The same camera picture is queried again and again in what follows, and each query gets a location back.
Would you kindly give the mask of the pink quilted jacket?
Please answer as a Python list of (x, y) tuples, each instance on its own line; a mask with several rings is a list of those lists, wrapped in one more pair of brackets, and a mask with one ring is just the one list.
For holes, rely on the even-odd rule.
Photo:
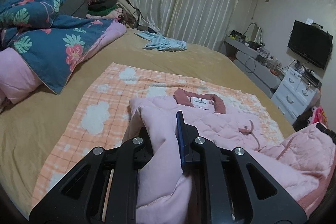
[(307, 215), (321, 203), (335, 169), (335, 144), (311, 124), (277, 145), (269, 145), (257, 116), (226, 107), (215, 94), (178, 89), (172, 96), (133, 98), (124, 139), (146, 128), (154, 155), (139, 171), (137, 223), (197, 223), (194, 182), (181, 168), (176, 114), (218, 147), (242, 147), (298, 202)]

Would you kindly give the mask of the pile of mixed clothes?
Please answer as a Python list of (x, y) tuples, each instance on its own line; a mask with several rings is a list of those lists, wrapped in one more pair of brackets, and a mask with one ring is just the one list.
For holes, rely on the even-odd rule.
[(87, 19), (116, 19), (127, 28), (137, 28), (140, 12), (129, 0), (87, 0)]

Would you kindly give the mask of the pink yellow cartoon towel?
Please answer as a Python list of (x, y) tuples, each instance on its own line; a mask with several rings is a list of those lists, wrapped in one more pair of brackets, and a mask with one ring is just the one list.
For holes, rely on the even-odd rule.
[(322, 106), (312, 108), (312, 118), (310, 123), (321, 123), (328, 127), (327, 117)]

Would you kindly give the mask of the white drawer cabinet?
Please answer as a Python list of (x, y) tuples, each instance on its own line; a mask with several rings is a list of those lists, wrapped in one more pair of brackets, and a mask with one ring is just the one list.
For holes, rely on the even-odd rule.
[(317, 104), (320, 97), (320, 90), (290, 67), (271, 101), (293, 125), (301, 114)]

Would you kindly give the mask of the orange checked cloud blanket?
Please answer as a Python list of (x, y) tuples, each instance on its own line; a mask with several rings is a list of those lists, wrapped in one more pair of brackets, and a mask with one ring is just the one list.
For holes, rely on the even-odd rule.
[(111, 149), (121, 144), (130, 120), (132, 98), (171, 96), (179, 88), (198, 94), (216, 94), (226, 106), (256, 115), (269, 144), (284, 140), (278, 124), (251, 93), (192, 77), (112, 63), (84, 93), (65, 132), (47, 157), (31, 205), (35, 206), (92, 148)]

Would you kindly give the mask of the grey dressing table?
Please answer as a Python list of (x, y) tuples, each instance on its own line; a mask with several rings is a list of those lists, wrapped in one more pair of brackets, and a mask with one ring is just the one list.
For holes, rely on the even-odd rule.
[(266, 59), (260, 55), (262, 49), (260, 45), (235, 30), (232, 30), (223, 42), (224, 54), (271, 98), (281, 79), (267, 67)]

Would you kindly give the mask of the tan bed sheet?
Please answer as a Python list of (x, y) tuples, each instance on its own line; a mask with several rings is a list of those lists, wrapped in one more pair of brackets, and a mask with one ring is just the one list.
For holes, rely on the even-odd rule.
[(1, 114), (1, 186), (24, 218), (46, 158), (64, 133), (82, 96), (112, 63), (194, 77), (255, 95), (277, 122), (281, 137), (294, 132), (273, 102), (225, 55), (190, 44), (181, 52), (144, 50), (134, 30), (78, 65), (60, 95), (41, 86)]

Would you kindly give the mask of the light blue garment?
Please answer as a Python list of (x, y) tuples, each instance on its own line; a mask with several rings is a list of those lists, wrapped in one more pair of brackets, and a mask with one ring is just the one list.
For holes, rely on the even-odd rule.
[(136, 35), (148, 41), (148, 43), (143, 46), (144, 50), (156, 50), (167, 52), (177, 52), (187, 50), (187, 42), (167, 38), (162, 36), (161, 34), (155, 34), (148, 31), (141, 31), (136, 33)]

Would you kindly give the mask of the blue floral pink quilt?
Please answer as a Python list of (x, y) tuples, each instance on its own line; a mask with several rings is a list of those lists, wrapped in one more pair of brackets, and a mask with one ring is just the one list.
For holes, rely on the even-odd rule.
[(1, 107), (40, 85), (59, 95), (80, 63), (126, 33), (116, 19), (59, 14), (64, 1), (1, 3)]

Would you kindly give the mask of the black wall television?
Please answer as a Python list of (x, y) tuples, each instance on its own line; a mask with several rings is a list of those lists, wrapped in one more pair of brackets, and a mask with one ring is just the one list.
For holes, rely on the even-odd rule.
[(288, 48), (314, 66), (325, 69), (333, 49), (333, 36), (317, 27), (295, 20)]

